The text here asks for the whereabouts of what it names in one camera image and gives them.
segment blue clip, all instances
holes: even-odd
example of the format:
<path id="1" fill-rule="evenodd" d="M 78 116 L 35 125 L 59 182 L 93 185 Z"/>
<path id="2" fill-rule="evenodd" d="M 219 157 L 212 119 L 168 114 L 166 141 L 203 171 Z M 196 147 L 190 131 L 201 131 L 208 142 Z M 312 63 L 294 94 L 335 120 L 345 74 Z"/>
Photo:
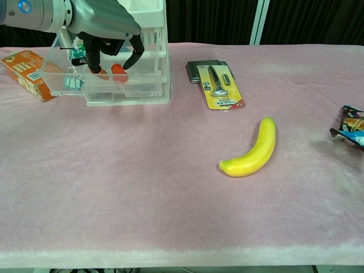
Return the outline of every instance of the blue clip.
<path id="1" fill-rule="evenodd" d="M 64 86 L 71 90 L 81 90 L 84 81 L 80 79 L 81 75 L 76 75 L 76 69 L 74 67 L 68 68 L 69 76 L 64 79 Z"/>

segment banana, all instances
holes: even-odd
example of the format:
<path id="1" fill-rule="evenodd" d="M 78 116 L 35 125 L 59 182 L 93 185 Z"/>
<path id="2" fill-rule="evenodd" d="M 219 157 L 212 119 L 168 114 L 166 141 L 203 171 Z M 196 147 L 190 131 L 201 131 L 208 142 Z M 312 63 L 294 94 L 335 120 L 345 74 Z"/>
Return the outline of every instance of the banana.
<path id="1" fill-rule="evenodd" d="M 220 169 L 227 175 L 242 177 L 262 168 L 271 157 L 275 145 L 275 122 L 270 117 L 262 119 L 254 147 L 239 158 L 220 161 Z"/>

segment barcode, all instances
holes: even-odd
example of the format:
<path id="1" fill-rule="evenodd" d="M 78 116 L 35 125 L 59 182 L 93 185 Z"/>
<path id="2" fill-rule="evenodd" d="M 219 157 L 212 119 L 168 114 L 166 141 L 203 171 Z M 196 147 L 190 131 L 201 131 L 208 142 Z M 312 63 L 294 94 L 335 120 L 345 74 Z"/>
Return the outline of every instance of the barcode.
<path id="1" fill-rule="evenodd" d="M 25 70 L 27 70 L 27 68 L 24 66 L 24 65 L 22 65 L 22 64 L 17 64 L 17 66 L 22 70 L 22 71 L 25 71 Z"/>
<path id="2" fill-rule="evenodd" d="M 31 69 L 31 67 L 27 64 L 27 63 L 25 63 L 25 62 L 22 62 L 22 63 L 20 63 L 22 66 L 24 66 L 24 67 L 26 67 L 26 69 Z"/>
<path id="3" fill-rule="evenodd" d="M 36 81 L 37 79 L 40 78 L 40 75 L 36 72 L 34 73 L 30 73 L 27 75 L 28 78 L 30 78 L 32 81 Z"/>
<path id="4" fill-rule="evenodd" d="M 19 65 L 18 65 L 18 64 L 16 64 L 15 66 L 13 66 L 13 68 L 14 68 L 16 71 L 18 71 L 18 72 L 23 72 L 22 68 L 21 68 L 21 67 L 19 67 Z"/>
<path id="5" fill-rule="evenodd" d="M 217 105 L 234 105 L 235 101 L 218 101 L 216 102 Z"/>

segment pink table cloth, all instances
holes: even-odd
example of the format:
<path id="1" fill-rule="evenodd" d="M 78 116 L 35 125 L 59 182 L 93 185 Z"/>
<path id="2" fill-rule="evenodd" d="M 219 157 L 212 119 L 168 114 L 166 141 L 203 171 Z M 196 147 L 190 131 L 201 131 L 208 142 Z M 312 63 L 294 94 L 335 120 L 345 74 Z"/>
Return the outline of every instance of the pink table cloth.
<path id="1" fill-rule="evenodd" d="M 0 267 L 364 264 L 364 153 L 329 133 L 344 104 L 364 108 L 364 48 L 170 54 L 167 105 L 42 103 L 0 67 Z M 203 59 L 229 63 L 246 107 L 208 110 L 185 70 Z M 271 160 L 251 176 L 222 173 L 266 115 Z"/>

